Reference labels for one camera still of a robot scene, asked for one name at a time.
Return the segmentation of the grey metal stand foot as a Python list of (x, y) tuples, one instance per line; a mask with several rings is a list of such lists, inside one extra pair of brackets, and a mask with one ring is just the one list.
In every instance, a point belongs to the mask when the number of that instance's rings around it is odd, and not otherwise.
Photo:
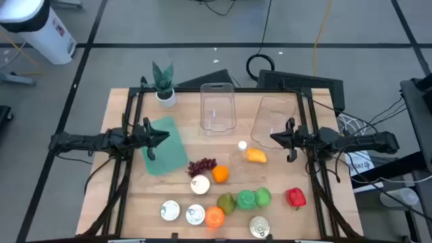
[(12, 74), (4, 74), (3, 72), (0, 72), (0, 82), (22, 84), (28, 86), (34, 86), (36, 84), (36, 82), (32, 78), (26, 78)]
[(52, 4), (58, 7), (73, 7), (76, 9), (83, 9), (81, 0), (50, 0)]

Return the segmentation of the silver tuna can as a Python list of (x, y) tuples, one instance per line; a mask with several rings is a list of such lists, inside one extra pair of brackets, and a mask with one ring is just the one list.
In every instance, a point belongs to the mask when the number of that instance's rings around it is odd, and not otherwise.
[(190, 205), (186, 210), (186, 220), (190, 225), (200, 225), (205, 220), (205, 210), (201, 205)]
[(165, 221), (174, 221), (180, 215), (180, 206), (174, 200), (167, 200), (161, 205), (160, 214)]
[(210, 188), (210, 181), (205, 175), (196, 175), (192, 178), (190, 187), (193, 193), (202, 195), (206, 194)]

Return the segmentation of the clear bottle with white cap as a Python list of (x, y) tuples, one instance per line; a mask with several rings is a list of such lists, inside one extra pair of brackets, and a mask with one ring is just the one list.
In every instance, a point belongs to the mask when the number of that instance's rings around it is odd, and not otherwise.
[(236, 158), (241, 161), (248, 161), (248, 143), (246, 141), (239, 141)]

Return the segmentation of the black electronics box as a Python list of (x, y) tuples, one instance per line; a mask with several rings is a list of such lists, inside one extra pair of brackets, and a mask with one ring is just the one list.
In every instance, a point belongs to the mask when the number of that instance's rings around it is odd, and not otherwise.
[(197, 78), (193, 78), (191, 80), (187, 80), (185, 82), (179, 83), (177, 87), (178, 88), (200, 88), (203, 84), (210, 84), (210, 83), (233, 84), (233, 81), (228, 71), (224, 69), (224, 70), (212, 72), (210, 74), (199, 76)]

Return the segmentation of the yellow orange mango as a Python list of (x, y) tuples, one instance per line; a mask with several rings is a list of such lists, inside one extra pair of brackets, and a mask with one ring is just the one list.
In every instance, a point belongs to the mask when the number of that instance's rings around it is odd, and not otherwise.
[(249, 162), (253, 162), (253, 163), (266, 163), (267, 162), (266, 154), (257, 148), (246, 149), (246, 158)]

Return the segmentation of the green pear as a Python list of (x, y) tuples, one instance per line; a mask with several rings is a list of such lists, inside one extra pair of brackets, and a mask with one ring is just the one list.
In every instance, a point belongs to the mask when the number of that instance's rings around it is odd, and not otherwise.
[(236, 209), (236, 201), (231, 193), (222, 194), (217, 199), (217, 206), (223, 211), (225, 215), (232, 214)]

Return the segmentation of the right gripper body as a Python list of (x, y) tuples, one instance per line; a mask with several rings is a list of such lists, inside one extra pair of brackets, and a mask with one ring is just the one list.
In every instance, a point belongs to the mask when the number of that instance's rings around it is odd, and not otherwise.
[(289, 118), (286, 123), (288, 132), (288, 149), (290, 154), (287, 156), (288, 162), (294, 162), (297, 159), (296, 148), (303, 149), (306, 145), (306, 139), (308, 138), (308, 129), (306, 126), (301, 125), (296, 130), (294, 129), (295, 119)]

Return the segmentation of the red bell pepper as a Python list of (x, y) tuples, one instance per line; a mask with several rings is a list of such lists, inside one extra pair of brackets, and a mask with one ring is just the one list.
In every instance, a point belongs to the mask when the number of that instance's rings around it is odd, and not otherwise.
[(288, 204), (296, 209), (306, 205), (306, 198), (300, 188), (291, 188), (286, 191), (286, 200)]

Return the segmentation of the green plastic bottle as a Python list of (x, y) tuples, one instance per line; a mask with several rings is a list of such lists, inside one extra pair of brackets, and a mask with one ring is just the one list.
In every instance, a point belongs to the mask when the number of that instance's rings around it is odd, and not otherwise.
[(255, 194), (251, 190), (242, 190), (237, 196), (237, 207), (241, 210), (252, 210), (257, 208)]

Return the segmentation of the teal translucent plastic bin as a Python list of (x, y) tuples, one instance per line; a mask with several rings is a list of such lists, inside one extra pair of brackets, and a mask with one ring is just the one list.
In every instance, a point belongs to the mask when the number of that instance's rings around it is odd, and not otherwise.
[(162, 176), (186, 165), (188, 157), (174, 119), (163, 117), (151, 124), (156, 130), (169, 132), (169, 137), (153, 149), (154, 161), (149, 159), (146, 148), (141, 148), (147, 172), (153, 176)]

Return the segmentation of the green apple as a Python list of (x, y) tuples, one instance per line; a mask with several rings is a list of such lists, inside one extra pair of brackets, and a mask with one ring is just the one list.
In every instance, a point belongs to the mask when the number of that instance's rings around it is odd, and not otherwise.
[(267, 207), (271, 204), (272, 195), (267, 188), (261, 187), (257, 189), (254, 194), (258, 207)]

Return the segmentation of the white printed paper sheet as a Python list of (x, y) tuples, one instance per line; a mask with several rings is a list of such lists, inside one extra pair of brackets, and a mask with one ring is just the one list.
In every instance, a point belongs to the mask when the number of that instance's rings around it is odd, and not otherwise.
[(346, 164), (350, 168), (351, 176), (355, 176), (357, 173), (362, 173), (375, 168), (369, 154), (366, 151), (346, 153), (345, 157)]

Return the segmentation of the orange fruit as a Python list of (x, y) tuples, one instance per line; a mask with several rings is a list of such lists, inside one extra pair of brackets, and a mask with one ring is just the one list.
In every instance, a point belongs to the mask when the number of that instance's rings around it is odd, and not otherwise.
[(217, 165), (212, 169), (211, 173), (214, 181), (221, 184), (227, 181), (230, 171), (226, 165)]

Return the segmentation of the dark red grape bunch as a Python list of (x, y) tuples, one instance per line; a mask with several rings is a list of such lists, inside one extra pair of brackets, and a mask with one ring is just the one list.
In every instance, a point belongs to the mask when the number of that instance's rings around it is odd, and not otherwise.
[(211, 171), (217, 166), (216, 159), (203, 158), (200, 161), (192, 162), (188, 164), (188, 175), (193, 178), (197, 175), (204, 174), (206, 171)]

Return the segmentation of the orange plastic bottle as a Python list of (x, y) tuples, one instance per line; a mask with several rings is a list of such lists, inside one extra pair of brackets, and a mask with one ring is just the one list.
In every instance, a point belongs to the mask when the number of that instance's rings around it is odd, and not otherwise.
[(208, 207), (205, 211), (205, 224), (207, 227), (221, 227), (225, 221), (225, 214), (217, 206)]

